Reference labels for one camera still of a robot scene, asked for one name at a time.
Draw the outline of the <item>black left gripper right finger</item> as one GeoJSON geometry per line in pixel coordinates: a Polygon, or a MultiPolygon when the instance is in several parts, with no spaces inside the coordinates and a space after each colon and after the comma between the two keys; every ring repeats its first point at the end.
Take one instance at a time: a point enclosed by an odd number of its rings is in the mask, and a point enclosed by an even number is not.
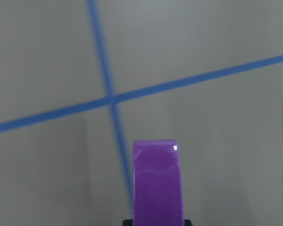
{"type": "Polygon", "coordinates": [[[192,222],[189,219],[185,219],[184,226],[192,226],[192,222]]]}

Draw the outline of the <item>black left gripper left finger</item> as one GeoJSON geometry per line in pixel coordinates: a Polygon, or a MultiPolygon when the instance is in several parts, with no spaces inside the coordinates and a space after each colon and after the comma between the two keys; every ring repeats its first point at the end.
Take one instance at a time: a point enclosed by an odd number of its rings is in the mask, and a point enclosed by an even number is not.
{"type": "Polygon", "coordinates": [[[124,219],[122,221],[122,226],[133,226],[133,220],[132,219],[124,219]]]}

